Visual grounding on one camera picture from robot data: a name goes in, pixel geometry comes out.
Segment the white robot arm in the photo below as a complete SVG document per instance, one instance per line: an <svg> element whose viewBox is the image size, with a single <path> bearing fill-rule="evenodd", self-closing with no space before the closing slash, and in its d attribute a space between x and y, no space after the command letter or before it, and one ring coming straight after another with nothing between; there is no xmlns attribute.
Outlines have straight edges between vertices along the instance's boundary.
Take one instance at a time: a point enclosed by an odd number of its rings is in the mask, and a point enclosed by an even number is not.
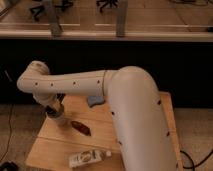
<svg viewBox="0 0 213 171"><path fill-rule="evenodd" d="M31 62L17 80L63 121L59 94L102 96L108 100L126 171L176 171L177 159L160 93L151 75L140 67L52 75L41 61Z"/></svg>

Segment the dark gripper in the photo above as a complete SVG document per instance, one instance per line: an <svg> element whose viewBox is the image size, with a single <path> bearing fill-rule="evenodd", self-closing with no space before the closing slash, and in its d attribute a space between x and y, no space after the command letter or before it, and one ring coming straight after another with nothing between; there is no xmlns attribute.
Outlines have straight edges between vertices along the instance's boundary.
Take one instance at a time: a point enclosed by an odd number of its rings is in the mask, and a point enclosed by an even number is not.
<svg viewBox="0 0 213 171"><path fill-rule="evenodd" d="M57 94L53 101L45 107L48 117L59 117L64 113L64 105L62 104L64 97L64 94Z"/></svg>

